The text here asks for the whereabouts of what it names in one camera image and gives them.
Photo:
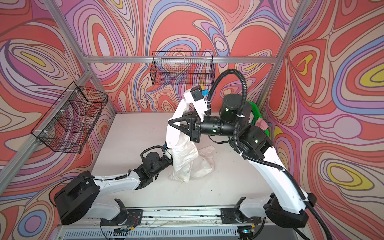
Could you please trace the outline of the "white t shirt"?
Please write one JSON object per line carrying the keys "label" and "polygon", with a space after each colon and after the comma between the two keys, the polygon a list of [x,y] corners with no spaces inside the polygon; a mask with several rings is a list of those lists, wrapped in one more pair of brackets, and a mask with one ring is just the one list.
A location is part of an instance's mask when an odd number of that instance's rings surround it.
{"label": "white t shirt", "polygon": [[172,152],[173,171],[169,180],[187,183],[203,178],[215,170],[213,146],[198,149],[190,137],[168,125],[166,144]]}

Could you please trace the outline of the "green plastic laundry basket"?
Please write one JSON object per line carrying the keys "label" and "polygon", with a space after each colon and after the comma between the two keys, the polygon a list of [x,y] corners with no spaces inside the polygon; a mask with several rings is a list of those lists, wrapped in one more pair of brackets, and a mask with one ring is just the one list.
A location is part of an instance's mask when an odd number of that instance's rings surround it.
{"label": "green plastic laundry basket", "polygon": [[[252,116],[252,120],[251,120],[251,125],[252,125],[252,126],[255,126],[255,123],[256,123],[256,121],[258,120],[258,118],[262,118],[262,119],[263,119],[263,117],[262,117],[262,114],[261,114],[261,112],[260,112],[258,106],[257,106],[255,103],[250,102],[250,101],[248,101],[248,103],[252,106],[251,113],[252,113],[253,116]],[[269,137],[269,136],[270,136],[270,132],[269,132],[268,128],[267,128],[266,130],[263,130],[263,131],[264,131],[265,134]]]}

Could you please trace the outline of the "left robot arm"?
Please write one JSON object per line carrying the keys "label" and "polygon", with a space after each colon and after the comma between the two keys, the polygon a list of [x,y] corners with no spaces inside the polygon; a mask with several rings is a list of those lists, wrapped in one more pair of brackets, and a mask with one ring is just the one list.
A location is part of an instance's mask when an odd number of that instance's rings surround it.
{"label": "left robot arm", "polygon": [[93,176],[80,173],[54,195],[62,225],[82,219],[99,219],[103,226],[135,225],[140,220],[129,214],[120,199],[104,197],[122,191],[141,190],[173,165],[172,151],[167,146],[153,146],[140,154],[141,165],[122,175]]}

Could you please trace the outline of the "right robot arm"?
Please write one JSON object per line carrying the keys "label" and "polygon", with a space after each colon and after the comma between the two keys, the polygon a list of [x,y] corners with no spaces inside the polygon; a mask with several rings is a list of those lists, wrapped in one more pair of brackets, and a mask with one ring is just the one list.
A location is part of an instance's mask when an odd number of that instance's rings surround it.
{"label": "right robot arm", "polygon": [[[242,86],[241,94],[227,95],[223,99],[218,117],[211,115],[213,94],[219,83],[228,75],[236,76]],[[293,229],[300,234],[310,216],[314,216],[323,229],[326,239],[332,234],[324,220],[315,210],[317,198],[305,192],[280,160],[271,139],[260,127],[250,123],[252,105],[247,101],[248,87],[244,75],[235,69],[225,70],[214,81],[205,95],[200,87],[186,91],[185,99],[194,105],[192,112],[169,120],[169,126],[199,142],[201,135],[225,136],[234,151],[248,161],[263,176],[272,189],[267,197],[241,198],[233,208],[235,219],[244,223],[251,218],[270,220],[275,225]]]}

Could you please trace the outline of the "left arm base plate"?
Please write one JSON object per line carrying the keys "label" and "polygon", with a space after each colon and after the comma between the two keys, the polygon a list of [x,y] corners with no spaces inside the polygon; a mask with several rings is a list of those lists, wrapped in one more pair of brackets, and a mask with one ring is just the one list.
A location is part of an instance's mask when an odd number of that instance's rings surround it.
{"label": "left arm base plate", "polygon": [[112,220],[101,219],[101,226],[128,226],[135,227],[141,224],[144,210],[128,209],[120,212]]}

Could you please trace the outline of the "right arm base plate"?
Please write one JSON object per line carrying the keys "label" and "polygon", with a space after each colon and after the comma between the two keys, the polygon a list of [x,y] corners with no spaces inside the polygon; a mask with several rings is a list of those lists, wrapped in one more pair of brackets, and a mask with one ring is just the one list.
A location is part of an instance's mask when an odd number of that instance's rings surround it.
{"label": "right arm base plate", "polygon": [[221,218],[223,224],[253,224],[256,226],[263,221],[261,217],[248,218],[235,208],[221,208],[217,217]]}

